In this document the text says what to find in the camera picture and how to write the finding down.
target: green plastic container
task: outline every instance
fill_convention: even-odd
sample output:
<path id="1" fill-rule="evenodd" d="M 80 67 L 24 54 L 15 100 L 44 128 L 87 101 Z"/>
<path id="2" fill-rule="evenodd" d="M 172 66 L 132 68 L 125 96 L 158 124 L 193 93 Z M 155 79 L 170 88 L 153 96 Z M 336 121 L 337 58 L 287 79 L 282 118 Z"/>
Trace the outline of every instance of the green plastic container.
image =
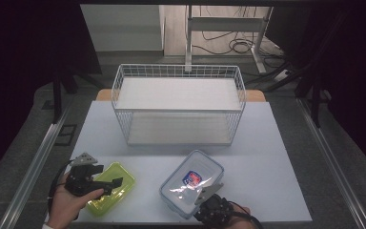
<path id="1" fill-rule="evenodd" d="M 119 162 L 112 163 L 105 172 L 94 179 L 96 181 L 111 182 L 113 179 L 119 177 L 123 177 L 123 184 L 113 189 L 111 195 L 88 202 L 86 207 L 94 216 L 101 217 L 108 213 L 114 205 L 130 192 L 135 184 L 135 179 Z"/>

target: white table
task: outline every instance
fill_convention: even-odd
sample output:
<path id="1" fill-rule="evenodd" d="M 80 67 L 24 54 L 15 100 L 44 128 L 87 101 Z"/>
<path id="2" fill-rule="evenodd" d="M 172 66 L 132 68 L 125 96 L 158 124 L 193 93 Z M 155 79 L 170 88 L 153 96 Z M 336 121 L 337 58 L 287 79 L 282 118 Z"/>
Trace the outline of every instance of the white table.
<path id="1" fill-rule="evenodd" d="M 310 221 L 270 104 L 247 103 L 231 146 L 128 146 L 110 101 L 93 101 L 71 158 L 87 152 L 105 168 L 119 161 L 135 186 L 112 210 L 96 218 L 82 210 L 77 221 L 115 224 L 195 224 L 171 211 L 159 195 L 163 181 L 194 149 L 225 169 L 217 193 L 251 208 L 260 221 Z"/>

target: label sticker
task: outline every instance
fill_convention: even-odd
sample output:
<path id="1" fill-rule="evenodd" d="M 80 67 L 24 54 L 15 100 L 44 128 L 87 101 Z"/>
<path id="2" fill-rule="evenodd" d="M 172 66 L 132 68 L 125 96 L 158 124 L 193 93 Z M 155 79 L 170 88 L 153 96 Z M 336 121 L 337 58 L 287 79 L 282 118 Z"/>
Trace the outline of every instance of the label sticker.
<path id="1" fill-rule="evenodd" d="M 196 173 L 195 171 L 190 171 L 188 174 L 186 174 L 183 178 L 183 183 L 188 186 L 188 188 L 196 188 L 203 178 L 200 174 Z"/>

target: dark background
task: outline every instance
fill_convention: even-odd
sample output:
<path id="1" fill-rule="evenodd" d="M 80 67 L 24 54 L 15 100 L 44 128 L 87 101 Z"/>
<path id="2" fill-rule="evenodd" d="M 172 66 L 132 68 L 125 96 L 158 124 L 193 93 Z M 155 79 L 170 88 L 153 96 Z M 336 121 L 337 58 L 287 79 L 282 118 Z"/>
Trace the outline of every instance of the dark background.
<path id="1" fill-rule="evenodd" d="M 0 159 L 28 117 L 34 92 L 67 66 L 100 73 L 78 4 L 0 2 Z"/>
<path id="2" fill-rule="evenodd" d="M 325 52 L 318 70 L 328 107 L 366 155 L 366 3 L 350 1 L 345 21 Z M 266 36 L 296 69 L 311 59 L 336 9 L 274 8 Z"/>

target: metal rail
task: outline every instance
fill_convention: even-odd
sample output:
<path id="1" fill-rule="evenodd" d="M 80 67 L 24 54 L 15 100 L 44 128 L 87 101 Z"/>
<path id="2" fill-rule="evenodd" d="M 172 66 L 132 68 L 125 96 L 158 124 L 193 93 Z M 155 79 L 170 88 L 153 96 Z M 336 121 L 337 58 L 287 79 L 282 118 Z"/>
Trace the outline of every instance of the metal rail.
<path id="1" fill-rule="evenodd" d="M 13 228 L 23 211 L 24 206 L 29 198 L 32 188 L 34 187 L 35 181 L 37 180 L 40 172 L 46 162 L 52 145 L 61 130 L 62 125 L 69 113 L 73 97 L 67 102 L 64 112 L 59 117 L 56 124 L 51 124 L 49 130 L 46 133 L 37 153 L 32 160 L 28 171 L 23 177 L 22 182 L 17 188 L 16 194 L 12 198 L 9 207 L 5 215 L 2 217 L 0 222 L 0 228 Z"/>
<path id="2" fill-rule="evenodd" d="M 344 197 L 344 200 L 346 201 L 358 228 L 366 229 L 366 214 L 362 204 L 359 201 L 356 193 L 353 191 L 353 188 L 344 175 L 342 169 L 340 168 L 334 152 L 329 146 L 329 143 L 326 141 L 325 135 L 319 128 L 315 126 L 314 121 L 311 119 L 309 115 L 310 109 L 307 102 L 299 98 L 296 101 L 301 108 L 302 113 L 304 114 L 308 126 L 310 127 L 311 132 L 318 143 L 319 149 L 322 152 L 326 163 L 328 164 L 329 170 L 331 171 L 340 193 Z"/>

